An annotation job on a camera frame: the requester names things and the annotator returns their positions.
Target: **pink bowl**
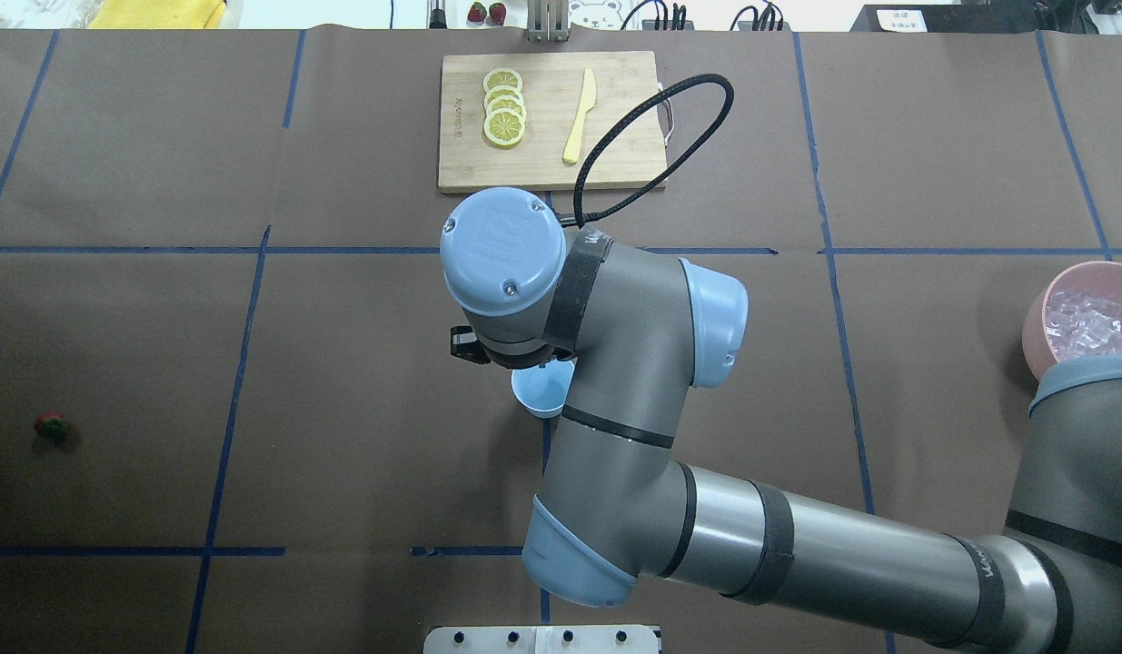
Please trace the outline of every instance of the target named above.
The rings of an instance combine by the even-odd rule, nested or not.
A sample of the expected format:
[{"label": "pink bowl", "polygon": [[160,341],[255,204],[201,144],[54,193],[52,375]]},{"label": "pink bowl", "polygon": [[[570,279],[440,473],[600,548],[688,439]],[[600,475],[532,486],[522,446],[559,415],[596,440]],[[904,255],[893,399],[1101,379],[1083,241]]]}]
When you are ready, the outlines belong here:
[{"label": "pink bowl", "polygon": [[1122,264],[1113,260],[1088,260],[1085,264],[1072,266],[1055,277],[1048,287],[1038,295],[1037,302],[1024,316],[1021,330],[1021,349],[1024,360],[1033,376],[1041,379],[1046,370],[1058,362],[1058,356],[1049,347],[1046,334],[1046,298],[1056,291],[1088,291],[1089,294],[1122,303]]}]

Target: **wooden cutting board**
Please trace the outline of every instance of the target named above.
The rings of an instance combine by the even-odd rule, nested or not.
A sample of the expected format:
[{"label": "wooden cutting board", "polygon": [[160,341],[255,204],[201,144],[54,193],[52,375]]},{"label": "wooden cutting board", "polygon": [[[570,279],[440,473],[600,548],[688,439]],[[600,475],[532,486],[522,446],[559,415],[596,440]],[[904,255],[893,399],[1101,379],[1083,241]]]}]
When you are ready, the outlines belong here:
[{"label": "wooden cutting board", "polygon": [[[485,139],[485,75],[511,67],[524,80],[527,131],[523,141],[499,149]],[[577,100],[590,67],[597,107],[585,117],[576,165],[561,162]],[[531,191],[569,190],[601,136],[656,86],[653,53],[544,53],[540,55],[449,55],[443,58],[440,99],[440,191],[466,193],[489,186]],[[636,188],[665,169],[665,145],[656,111],[645,112],[597,159],[586,188]]]}]

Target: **yellow plastic knife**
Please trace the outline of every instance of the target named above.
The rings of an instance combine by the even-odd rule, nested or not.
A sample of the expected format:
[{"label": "yellow plastic knife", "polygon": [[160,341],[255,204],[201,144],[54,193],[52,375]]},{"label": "yellow plastic knife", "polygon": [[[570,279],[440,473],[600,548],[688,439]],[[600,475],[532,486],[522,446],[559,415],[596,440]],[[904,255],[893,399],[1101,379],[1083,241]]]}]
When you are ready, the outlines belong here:
[{"label": "yellow plastic knife", "polygon": [[564,155],[561,159],[567,165],[573,165],[580,158],[580,138],[585,135],[585,114],[597,104],[597,79],[594,70],[585,70],[585,83],[580,85],[580,100],[577,101],[577,117],[572,119],[569,140],[564,144]]}]

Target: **black band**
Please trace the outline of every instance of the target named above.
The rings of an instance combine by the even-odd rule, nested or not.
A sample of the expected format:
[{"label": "black band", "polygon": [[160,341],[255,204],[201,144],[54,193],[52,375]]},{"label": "black band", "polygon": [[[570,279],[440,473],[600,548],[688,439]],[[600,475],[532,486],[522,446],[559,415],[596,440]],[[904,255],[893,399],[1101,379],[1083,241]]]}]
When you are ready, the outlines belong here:
[{"label": "black band", "polygon": [[670,564],[661,571],[660,577],[672,575],[678,571],[681,560],[686,559],[686,550],[690,550],[690,537],[695,533],[695,519],[698,517],[698,485],[695,482],[695,472],[686,463],[678,462],[681,472],[686,476],[686,517],[681,521],[681,537],[678,538],[678,547],[673,551]]},{"label": "black band", "polygon": [[1091,533],[1073,529],[1050,523],[1049,521],[1042,521],[1037,516],[1029,516],[1028,513],[1021,513],[1012,508],[1008,516],[1005,516],[1005,526],[1031,537],[1046,540],[1046,542],[1051,542],[1054,545],[1064,546],[1066,550],[1073,550],[1079,554],[1085,554],[1122,568],[1121,542],[1096,537],[1096,535]]},{"label": "black band", "polygon": [[557,279],[557,289],[552,291],[552,304],[544,322],[545,341],[565,351],[576,351],[589,294],[613,245],[611,237],[594,227],[581,229],[577,234],[561,268],[561,277]]},{"label": "black band", "polygon": [[1050,637],[1049,647],[1043,654],[1063,654],[1068,650],[1068,642],[1073,637],[1073,597],[1068,591],[1066,577],[1058,569],[1058,564],[1042,552],[1041,547],[1020,538],[1017,538],[1017,542],[1029,550],[1033,558],[1037,558],[1038,563],[1041,563],[1041,569],[1046,571],[1049,584],[1054,589],[1054,598],[1058,602],[1058,620],[1054,624],[1054,636]]},{"label": "black band", "polygon": [[763,500],[763,553],[746,587],[723,597],[746,604],[767,604],[782,588],[790,563],[794,562],[794,516],[790,512],[790,501],[780,489],[756,481],[751,481],[751,485]]},{"label": "black band", "polygon": [[482,341],[479,341],[479,343],[481,348],[485,348],[485,353],[489,356],[491,363],[496,363],[497,366],[507,368],[508,370],[526,370],[528,368],[536,368],[539,365],[545,363],[545,361],[551,359],[552,352],[555,350],[555,348],[545,343],[543,347],[539,347],[535,351],[531,351],[528,353],[502,353],[487,347]]},{"label": "black band", "polygon": [[592,427],[598,432],[606,432],[616,436],[622,436],[622,439],[629,439],[632,442],[652,444],[652,446],[664,448],[664,450],[670,450],[670,448],[673,446],[673,436],[666,436],[665,434],[647,432],[645,430],[638,430],[638,427],[631,427],[629,425],[615,423],[614,420],[600,417],[600,415],[594,415],[592,413],[585,413],[585,411],[573,408],[568,404],[561,409],[561,415],[572,420],[573,423],[581,423],[581,425]]},{"label": "black band", "polygon": [[972,559],[972,564],[976,567],[976,582],[980,584],[981,593],[976,600],[976,614],[972,617],[972,625],[968,625],[963,636],[949,642],[929,641],[928,645],[946,650],[959,647],[965,642],[988,645],[996,634],[996,628],[1000,627],[1001,618],[1005,616],[1005,582],[1001,579],[1000,568],[985,547],[966,537],[946,535],[960,543]]}]

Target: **ur logo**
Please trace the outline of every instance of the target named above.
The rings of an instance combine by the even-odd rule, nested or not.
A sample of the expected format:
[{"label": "ur logo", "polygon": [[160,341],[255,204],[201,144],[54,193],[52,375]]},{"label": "ur logo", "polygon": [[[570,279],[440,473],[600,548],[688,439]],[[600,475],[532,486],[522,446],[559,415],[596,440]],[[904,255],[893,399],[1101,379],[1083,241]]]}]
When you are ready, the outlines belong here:
[{"label": "ur logo", "polygon": [[972,545],[972,551],[976,553],[976,559],[981,562],[981,571],[985,572],[985,579],[993,575],[993,562],[988,554],[981,547]]},{"label": "ur logo", "polygon": [[518,229],[516,217],[500,211],[489,211],[485,215],[485,239],[476,246],[476,254],[491,264],[515,265],[527,252],[523,229]]}]

